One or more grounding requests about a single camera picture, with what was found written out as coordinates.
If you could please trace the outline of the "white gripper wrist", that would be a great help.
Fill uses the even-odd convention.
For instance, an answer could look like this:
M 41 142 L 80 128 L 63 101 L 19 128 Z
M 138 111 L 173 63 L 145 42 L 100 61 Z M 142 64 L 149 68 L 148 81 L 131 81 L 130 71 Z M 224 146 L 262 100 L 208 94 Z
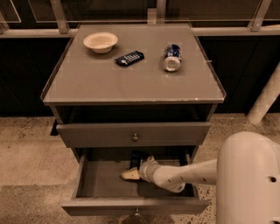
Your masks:
M 156 177 L 156 170 L 160 167 L 160 164 L 155 160 L 154 156 L 150 155 L 147 157 L 146 161 L 140 166 L 140 170 L 133 167 L 122 173 L 122 178 L 126 180 L 139 180 L 143 179 L 147 182 L 152 182 L 154 184 L 158 183 L 158 178 Z

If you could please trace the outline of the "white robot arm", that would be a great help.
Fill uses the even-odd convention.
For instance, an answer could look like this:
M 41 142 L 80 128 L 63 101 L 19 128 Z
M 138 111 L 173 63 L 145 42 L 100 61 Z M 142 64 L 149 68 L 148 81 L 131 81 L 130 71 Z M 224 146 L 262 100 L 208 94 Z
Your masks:
M 173 193 L 187 183 L 216 186 L 216 224 L 280 224 L 280 145 L 255 132 L 238 132 L 216 159 L 171 166 L 153 156 L 122 173 Z

